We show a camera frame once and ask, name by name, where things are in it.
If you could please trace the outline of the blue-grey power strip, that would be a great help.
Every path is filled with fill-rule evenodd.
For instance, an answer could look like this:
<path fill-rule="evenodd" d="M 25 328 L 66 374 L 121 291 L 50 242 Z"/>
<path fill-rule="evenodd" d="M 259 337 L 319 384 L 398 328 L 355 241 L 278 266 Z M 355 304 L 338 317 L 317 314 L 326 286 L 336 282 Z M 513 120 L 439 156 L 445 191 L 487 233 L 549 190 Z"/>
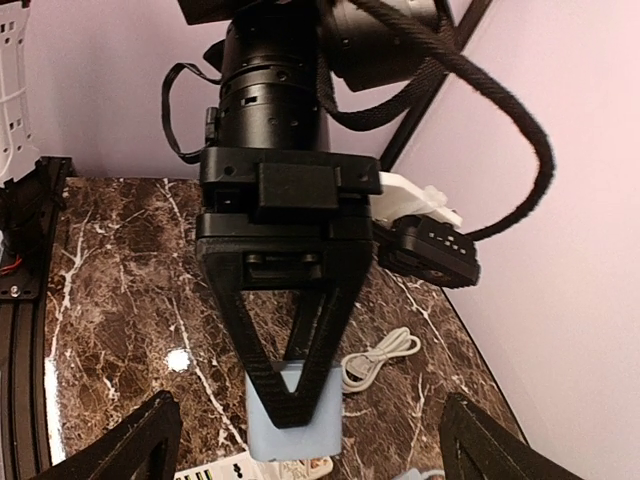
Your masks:
<path fill-rule="evenodd" d="M 442 469 L 419 470 L 411 468 L 393 477 L 393 480 L 445 480 L 446 473 Z"/>

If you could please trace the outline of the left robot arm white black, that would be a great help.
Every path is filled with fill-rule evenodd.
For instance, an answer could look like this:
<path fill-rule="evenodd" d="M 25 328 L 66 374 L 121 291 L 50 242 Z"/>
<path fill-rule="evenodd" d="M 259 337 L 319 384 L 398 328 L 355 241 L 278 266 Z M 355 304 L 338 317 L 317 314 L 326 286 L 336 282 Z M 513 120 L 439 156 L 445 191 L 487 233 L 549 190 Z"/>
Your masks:
<path fill-rule="evenodd" d="M 348 1 L 185 1 L 189 23 L 226 20 L 205 60 L 219 103 L 200 168 L 198 262 L 223 324 L 271 422 L 309 424 L 370 269 L 374 158 L 331 153 L 334 118 L 367 131 L 399 116 L 440 72 L 415 44 Z M 248 290 L 296 290 L 285 351 L 303 370 L 288 387 L 244 304 Z"/>

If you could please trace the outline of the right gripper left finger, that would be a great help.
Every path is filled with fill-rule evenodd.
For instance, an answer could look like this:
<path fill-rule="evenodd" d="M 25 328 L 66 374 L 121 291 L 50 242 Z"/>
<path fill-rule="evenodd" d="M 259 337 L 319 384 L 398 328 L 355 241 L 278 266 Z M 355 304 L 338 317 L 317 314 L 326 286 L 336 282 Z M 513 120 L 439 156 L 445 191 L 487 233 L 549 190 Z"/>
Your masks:
<path fill-rule="evenodd" d="M 178 402 L 161 390 L 94 443 L 39 479 L 172 479 L 181 436 Z"/>

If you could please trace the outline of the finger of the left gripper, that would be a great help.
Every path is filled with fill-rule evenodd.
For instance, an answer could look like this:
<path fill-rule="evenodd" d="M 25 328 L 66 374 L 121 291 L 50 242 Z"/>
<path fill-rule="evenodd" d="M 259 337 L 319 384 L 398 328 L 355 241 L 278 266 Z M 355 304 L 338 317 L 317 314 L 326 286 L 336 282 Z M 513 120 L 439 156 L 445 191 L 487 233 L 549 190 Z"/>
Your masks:
<path fill-rule="evenodd" d="M 370 244 L 202 244 L 199 262 L 239 360 L 269 412 L 285 384 L 274 370 L 244 300 L 249 290 L 319 290 L 327 294 L 298 388 L 316 402 L 373 260 Z"/>

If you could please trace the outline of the white cube socket adapter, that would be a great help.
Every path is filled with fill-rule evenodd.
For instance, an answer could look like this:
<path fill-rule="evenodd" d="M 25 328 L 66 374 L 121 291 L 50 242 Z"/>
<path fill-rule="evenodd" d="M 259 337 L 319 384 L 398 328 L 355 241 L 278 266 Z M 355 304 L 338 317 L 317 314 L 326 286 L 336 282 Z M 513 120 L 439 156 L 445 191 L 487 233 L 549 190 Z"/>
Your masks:
<path fill-rule="evenodd" d="M 284 462 L 257 462 L 257 470 L 263 479 L 316 480 L 331 474 L 334 468 L 330 457 Z"/>

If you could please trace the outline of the blue plug adapter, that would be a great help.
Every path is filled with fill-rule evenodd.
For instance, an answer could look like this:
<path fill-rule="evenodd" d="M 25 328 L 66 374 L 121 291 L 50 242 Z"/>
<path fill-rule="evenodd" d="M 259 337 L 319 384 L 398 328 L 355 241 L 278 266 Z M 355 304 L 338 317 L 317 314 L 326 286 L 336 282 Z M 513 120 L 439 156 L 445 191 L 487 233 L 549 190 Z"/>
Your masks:
<path fill-rule="evenodd" d="M 277 362 L 274 370 L 285 384 L 276 390 L 269 412 L 252 380 L 246 377 L 247 445 L 258 462 L 310 460 L 341 452 L 342 373 L 333 364 L 316 402 L 300 396 L 302 361 Z"/>

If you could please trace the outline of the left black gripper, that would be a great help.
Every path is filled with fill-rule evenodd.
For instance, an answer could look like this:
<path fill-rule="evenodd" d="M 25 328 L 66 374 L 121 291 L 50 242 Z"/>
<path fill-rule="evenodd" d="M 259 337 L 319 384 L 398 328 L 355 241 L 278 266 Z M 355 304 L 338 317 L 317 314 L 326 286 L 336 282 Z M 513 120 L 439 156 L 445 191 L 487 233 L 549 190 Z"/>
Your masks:
<path fill-rule="evenodd" d="M 201 155 L 197 258 L 212 290 L 359 290 L 373 257 L 368 156 L 211 147 Z M 284 361 L 303 361 L 327 294 L 300 292 Z"/>

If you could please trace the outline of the white power strip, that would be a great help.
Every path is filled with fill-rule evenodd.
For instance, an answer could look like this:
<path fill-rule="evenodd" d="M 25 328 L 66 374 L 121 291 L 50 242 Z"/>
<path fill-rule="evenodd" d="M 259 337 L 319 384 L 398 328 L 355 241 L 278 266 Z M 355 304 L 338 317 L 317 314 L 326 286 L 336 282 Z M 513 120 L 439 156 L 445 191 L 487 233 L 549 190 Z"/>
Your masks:
<path fill-rule="evenodd" d="M 178 471 L 175 480 L 260 480 L 263 476 L 248 452 Z"/>

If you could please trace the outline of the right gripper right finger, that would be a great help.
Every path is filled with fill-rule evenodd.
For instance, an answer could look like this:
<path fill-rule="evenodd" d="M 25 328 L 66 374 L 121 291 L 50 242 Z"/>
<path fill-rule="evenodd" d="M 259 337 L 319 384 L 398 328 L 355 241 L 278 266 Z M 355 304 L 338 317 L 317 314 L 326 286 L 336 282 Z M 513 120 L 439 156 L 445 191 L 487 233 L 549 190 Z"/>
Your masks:
<path fill-rule="evenodd" d="M 448 479 L 580 480 L 516 438 L 461 393 L 447 396 L 439 437 Z"/>

